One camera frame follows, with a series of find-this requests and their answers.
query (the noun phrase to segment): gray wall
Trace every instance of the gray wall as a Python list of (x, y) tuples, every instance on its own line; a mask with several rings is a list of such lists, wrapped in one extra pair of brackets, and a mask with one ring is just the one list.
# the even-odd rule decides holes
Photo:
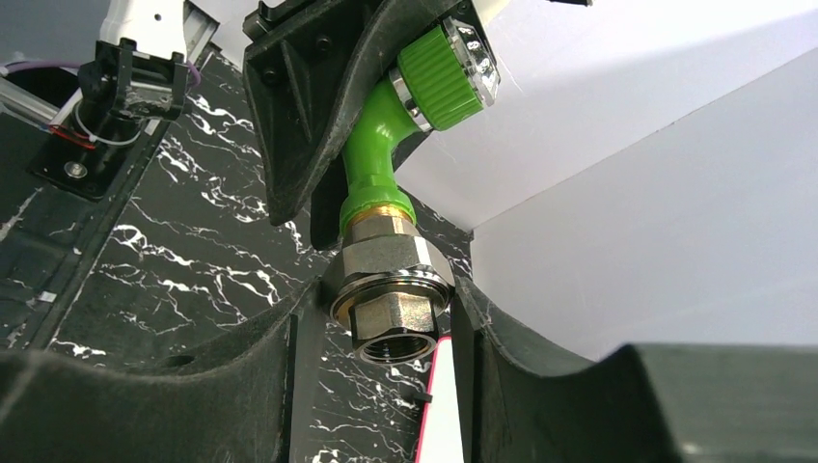
[(818, 343), (816, 75), (813, 50), (478, 227), (475, 280), (590, 358)]
[(86, 63), (94, 58), (108, 0), (3, 0), (0, 64), (26, 59)]

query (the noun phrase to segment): green pipe fitting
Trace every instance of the green pipe fitting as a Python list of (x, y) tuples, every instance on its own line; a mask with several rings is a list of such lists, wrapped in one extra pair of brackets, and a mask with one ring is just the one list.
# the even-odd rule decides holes
[(369, 94), (343, 148), (349, 196), (341, 233), (356, 215), (382, 205), (414, 223), (412, 202), (395, 183), (392, 151), (415, 132), (446, 130), (490, 106), (500, 83), (477, 30), (452, 18), (401, 50), (397, 67)]

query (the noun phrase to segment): white vein pattern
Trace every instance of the white vein pattern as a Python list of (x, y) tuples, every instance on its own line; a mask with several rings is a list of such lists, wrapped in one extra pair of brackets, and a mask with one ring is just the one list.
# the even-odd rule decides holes
[[(267, 222), (264, 171), (238, 74), (214, 55), (193, 112), (175, 124), (114, 227), (51, 348), (101, 368), (166, 357), (268, 309), (334, 255), (309, 245), (309, 214)], [(469, 275), (468, 235), (420, 205), (420, 228)], [(441, 320), (446, 331), (448, 315)], [(356, 360), (328, 322), (305, 463), (412, 462), (431, 359)]]

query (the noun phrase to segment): purple cable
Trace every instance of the purple cable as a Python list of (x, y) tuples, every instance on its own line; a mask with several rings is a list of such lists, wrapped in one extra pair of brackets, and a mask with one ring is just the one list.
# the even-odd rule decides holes
[(187, 68), (190, 69), (190, 75), (193, 76), (193, 83), (190, 84), (190, 88), (192, 89), (194, 87), (199, 87), (199, 84), (202, 83), (202, 73), (196, 69), (196, 66), (193, 63), (188, 61), (185, 64), (187, 65)]
[(9, 74), (13, 74), (15, 72), (20, 72), (22, 70), (28, 69), (43, 69), (43, 68), (68, 68), (68, 69), (79, 69), (80, 64), (74, 63), (71, 61), (21, 61), (19, 63), (11, 63), (10, 65), (6, 65), (6, 71)]

